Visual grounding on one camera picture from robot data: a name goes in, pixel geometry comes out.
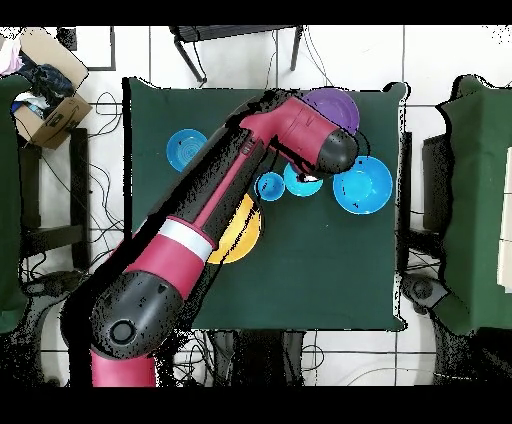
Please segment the black joint cover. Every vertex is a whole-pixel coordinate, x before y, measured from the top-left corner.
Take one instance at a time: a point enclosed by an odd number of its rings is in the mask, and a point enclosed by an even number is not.
[[[122,274],[94,306],[92,349],[110,359],[149,354],[171,333],[182,306],[178,290],[160,277]]]

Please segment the blue bowl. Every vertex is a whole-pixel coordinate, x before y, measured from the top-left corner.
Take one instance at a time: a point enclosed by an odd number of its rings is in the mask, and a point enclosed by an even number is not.
[[[284,193],[284,181],[281,175],[267,172],[261,175],[254,183],[254,192],[267,202],[279,199]]]
[[[178,131],[167,143],[167,160],[176,171],[181,172],[207,141],[199,131]]]
[[[336,201],[348,212],[365,215],[377,212],[391,197],[393,178],[380,160],[358,156],[347,172],[334,176]]]
[[[292,165],[289,163],[284,168],[284,183],[288,191],[295,196],[307,197],[315,194],[320,187],[322,187],[322,180],[300,182],[297,181],[298,174],[293,170]]]

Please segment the yellow plate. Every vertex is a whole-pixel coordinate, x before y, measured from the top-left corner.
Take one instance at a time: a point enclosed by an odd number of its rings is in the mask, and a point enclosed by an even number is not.
[[[245,221],[249,216],[249,211],[253,206],[253,201],[246,194],[242,200],[242,203],[238,207],[235,216],[230,222],[228,228],[222,235],[222,238],[219,241],[219,248],[212,252],[210,257],[208,258],[208,263],[210,264],[220,264],[220,261],[224,257],[224,255],[228,252],[228,250],[233,246],[235,240],[244,228]],[[224,261],[225,264],[229,264],[231,262],[238,261],[242,259],[245,255],[247,255],[251,249],[256,245],[258,241],[258,237],[260,235],[261,228],[261,215],[260,212],[257,211],[249,221],[247,228],[240,237],[236,247],[229,253]]]

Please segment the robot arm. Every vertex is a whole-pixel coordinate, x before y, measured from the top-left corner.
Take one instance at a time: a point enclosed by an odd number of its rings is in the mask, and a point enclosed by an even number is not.
[[[96,301],[93,385],[154,385],[145,355],[173,330],[269,149],[317,178],[348,170],[358,154],[350,134],[293,92],[266,91],[238,108],[155,205],[150,215],[163,222],[154,237]]]

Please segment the white band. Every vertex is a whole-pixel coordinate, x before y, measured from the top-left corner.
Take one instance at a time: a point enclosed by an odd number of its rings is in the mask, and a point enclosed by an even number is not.
[[[192,228],[178,221],[167,219],[158,234],[170,238],[194,252],[206,262],[213,251],[212,245]]]

